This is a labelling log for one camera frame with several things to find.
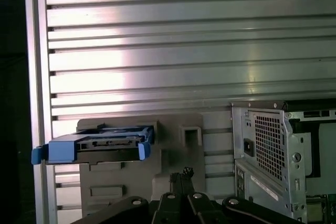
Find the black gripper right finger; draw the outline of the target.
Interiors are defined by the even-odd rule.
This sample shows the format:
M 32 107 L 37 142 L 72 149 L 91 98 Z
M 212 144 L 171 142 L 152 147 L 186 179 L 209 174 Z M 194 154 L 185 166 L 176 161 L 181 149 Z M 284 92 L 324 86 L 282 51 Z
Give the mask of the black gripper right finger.
M 194 190 L 191 167 L 183 169 L 181 180 L 184 193 L 196 223 L 301 223 L 249 200 L 228 197 L 221 204 Z

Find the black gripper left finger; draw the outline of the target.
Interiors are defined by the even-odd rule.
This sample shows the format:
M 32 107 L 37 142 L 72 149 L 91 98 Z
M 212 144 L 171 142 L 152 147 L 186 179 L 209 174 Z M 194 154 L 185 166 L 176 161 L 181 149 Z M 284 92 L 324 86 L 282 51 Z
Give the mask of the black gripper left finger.
M 170 191 L 159 200 L 131 196 L 74 223 L 180 223 L 186 173 L 170 175 Z

